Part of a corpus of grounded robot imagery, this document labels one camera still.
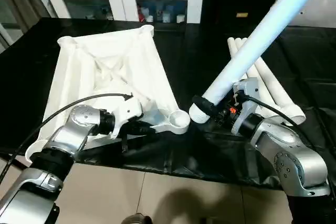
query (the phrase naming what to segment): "white fabric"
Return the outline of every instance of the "white fabric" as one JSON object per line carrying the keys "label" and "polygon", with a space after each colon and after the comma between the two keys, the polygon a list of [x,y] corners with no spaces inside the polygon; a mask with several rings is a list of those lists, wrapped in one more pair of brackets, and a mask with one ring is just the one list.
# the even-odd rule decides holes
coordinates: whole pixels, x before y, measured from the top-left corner
{"label": "white fabric", "polygon": [[[159,109],[168,120],[179,108],[153,35],[154,27],[145,25],[112,33],[59,38],[61,50],[44,119],[70,102],[93,94],[132,93],[139,99],[145,116]],[[120,102],[123,98],[104,97],[85,104],[111,112]],[[50,137],[65,123],[68,113],[50,121],[38,139]]]}
{"label": "white fabric", "polygon": [[289,25],[336,28],[336,0],[308,0]]}

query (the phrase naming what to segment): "metal bracket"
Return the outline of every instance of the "metal bracket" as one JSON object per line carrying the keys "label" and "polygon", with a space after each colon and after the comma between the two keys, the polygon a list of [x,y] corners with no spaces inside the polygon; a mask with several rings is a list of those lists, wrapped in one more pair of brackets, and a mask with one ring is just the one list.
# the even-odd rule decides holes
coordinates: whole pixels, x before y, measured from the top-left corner
{"label": "metal bracket", "polygon": [[[256,77],[251,77],[243,81],[236,82],[233,85],[233,92],[236,93],[238,90],[243,90],[245,95],[249,95],[260,100],[258,92],[258,79]],[[243,121],[246,119],[246,117],[248,117],[248,115],[256,111],[257,106],[258,105],[252,101],[246,101],[242,104],[243,109],[241,110],[238,119],[231,129],[233,134],[238,134],[239,128]]]}

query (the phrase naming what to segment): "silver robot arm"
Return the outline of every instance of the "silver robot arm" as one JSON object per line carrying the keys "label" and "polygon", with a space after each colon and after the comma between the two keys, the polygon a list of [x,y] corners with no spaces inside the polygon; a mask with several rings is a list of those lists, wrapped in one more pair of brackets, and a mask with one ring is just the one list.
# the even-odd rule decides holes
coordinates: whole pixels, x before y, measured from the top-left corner
{"label": "silver robot arm", "polygon": [[[233,90],[235,98],[243,92],[259,99],[255,78],[234,84]],[[257,104],[253,101],[245,101],[241,107],[232,133],[250,139],[251,145],[272,164],[284,192],[295,197],[329,195],[328,170],[322,157],[307,148],[292,129],[254,114]]]}
{"label": "silver robot arm", "polygon": [[89,135],[117,137],[121,126],[139,117],[142,109],[136,98],[126,100],[112,113],[87,105],[74,107],[40,153],[31,156],[25,169],[0,201],[0,223],[55,223],[59,208],[55,205],[63,183]]}

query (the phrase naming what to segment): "orange component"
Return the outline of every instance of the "orange component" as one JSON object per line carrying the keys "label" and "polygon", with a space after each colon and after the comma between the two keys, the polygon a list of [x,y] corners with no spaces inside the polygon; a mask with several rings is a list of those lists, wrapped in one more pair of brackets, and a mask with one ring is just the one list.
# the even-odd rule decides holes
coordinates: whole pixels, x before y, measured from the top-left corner
{"label": "orange component", "polygon": [[235,108],[233,108],[233,107],[230,108],[230,111],[231,111],[231,113],[233,113],[233,114],[235,114],[235,113],[237,112],[237,110],[236,110]]}

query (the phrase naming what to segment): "black table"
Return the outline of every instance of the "black table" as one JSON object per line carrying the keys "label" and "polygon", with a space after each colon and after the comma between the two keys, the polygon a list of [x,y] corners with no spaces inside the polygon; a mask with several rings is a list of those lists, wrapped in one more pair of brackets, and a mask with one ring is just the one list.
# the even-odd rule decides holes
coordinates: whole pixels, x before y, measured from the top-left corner
{"label": "black table", "polygon": [[[43,18],[3,52],[0,82],[3,138],[0,153],[12,153],[42,120],[62,36],[84,36],[140,27],[141,23]],[[218,27],[156,24],[154,41],[179,107],[203,94],[230,56],[226,33]],[[336,182],[336,30],[288,27],[264,53],[273,73],[307,115],[302,124]],[[243,137],[211,122],[191,123],[183,135],[170,132],[82,153],[79,162],[159,174],[278,189],[271,165]]]}

